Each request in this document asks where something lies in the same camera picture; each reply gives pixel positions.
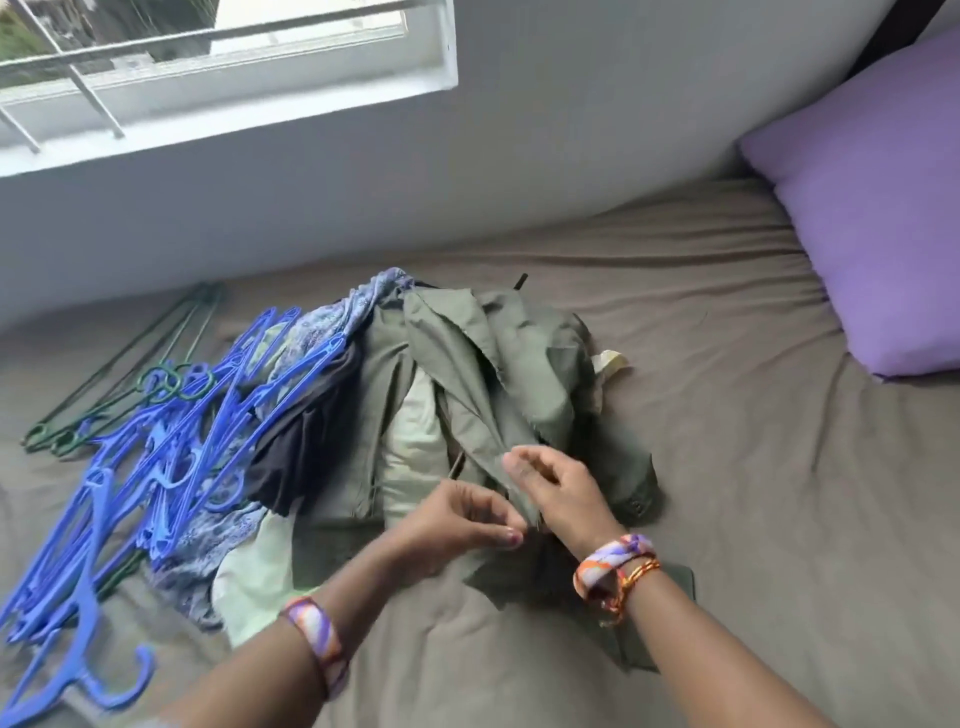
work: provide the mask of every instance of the purple orange wristband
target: purple orange wristband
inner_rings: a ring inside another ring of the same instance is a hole
[[[300,630],[310,644],[324,675],[326,699],[332,700],[343,692],[349,675],[349,661],[344,657],[333,622],[311,596],[291,599],[280,613]]]
[[[584,559],[573,573],[573,588],[583,599],[591,599],[600,580],[637,556],[656,557],[654,545],[645,536],[628,533],[597,550]]]

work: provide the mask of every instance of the orange string bracelet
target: orange string bracelet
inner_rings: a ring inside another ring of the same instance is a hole
[[[601,602],[601,606],[613,615],[613,619],[603,622],[604,626],[613,627],[623,621],[624,610],[627,606],[627,599],[630,592],[636,586],[645,574],[660,568],[660,561],[657,557],[648,559],[640,564],[628,576],[623,569],[616,570],[616,595],[609,596]]]

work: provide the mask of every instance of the window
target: window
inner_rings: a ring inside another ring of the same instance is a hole
[[[454,85],[450,0],[0,0],[0,176]]]

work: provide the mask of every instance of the mattress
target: mattress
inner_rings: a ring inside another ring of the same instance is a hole
[[[527,296],[578,313],[599,348],[632,364],[607,406],[653,452],[667,503],[648,533],[693,568],[700,603],[841,725],[955,722],[960,380],[871,378],[761,183],[702,183],[544,230],[233,281],[213,338],[270,305],[328,303],[387,265],[478,289],[527,273]],[[4,594],[83,465],[25,455],[20,436],[172,297],[63,311],[0,337]],[[139,578],[105,615],[96,668],[126,687],[133,646],[149,642],[153,683],[112,715],[71,690],[46,724],[127,725],[228,653]],[[0,690],[24,659],[5,649]],[[387,607],[320,723],[684,725],[659,676],[619,672],[564,617],[497,612],[442,576]]]

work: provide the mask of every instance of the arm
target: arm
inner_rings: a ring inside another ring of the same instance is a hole
[[[546,447],[514,448],[503,462],[578,559],[626,533],[583,463]],[[636,582],[627,612],[691,726],[833,725],[662,571]]]
[[[472,548],[515,548],[526,522],[486,488],[445,480],[313,596],[352,657],[388,599]],[[177,728],[309,728],[326,699],[300,630],[281,618],[214,668],[159,718]]]

